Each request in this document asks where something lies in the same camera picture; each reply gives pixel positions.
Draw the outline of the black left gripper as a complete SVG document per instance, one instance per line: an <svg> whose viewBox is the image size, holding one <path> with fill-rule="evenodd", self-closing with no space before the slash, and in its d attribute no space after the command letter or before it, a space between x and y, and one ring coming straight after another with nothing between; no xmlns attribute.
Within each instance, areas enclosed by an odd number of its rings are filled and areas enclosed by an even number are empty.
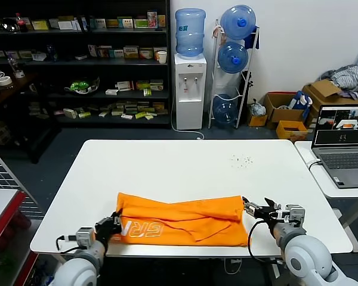
<svg viewBox="0 0 358 286"><path fill-rule="evenodd" d="M114 234L122 231L122 210L113 212L110 217L105 217L95 224L96 240L110 240Z"/></svg>

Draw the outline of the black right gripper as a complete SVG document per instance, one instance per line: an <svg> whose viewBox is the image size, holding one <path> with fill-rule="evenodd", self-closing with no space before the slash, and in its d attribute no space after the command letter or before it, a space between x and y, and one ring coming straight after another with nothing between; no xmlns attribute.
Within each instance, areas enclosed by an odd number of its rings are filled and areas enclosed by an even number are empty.
<svg viewBox="0 0 358 286"><path fill-rule="evenodd" d="M259 206L256 203L250 202L246 197L242 197L244 210L252 217L262 219L266 223L283 223L283 210L280 204L277 204L269 198L264 198L268 206Z"/></svg>

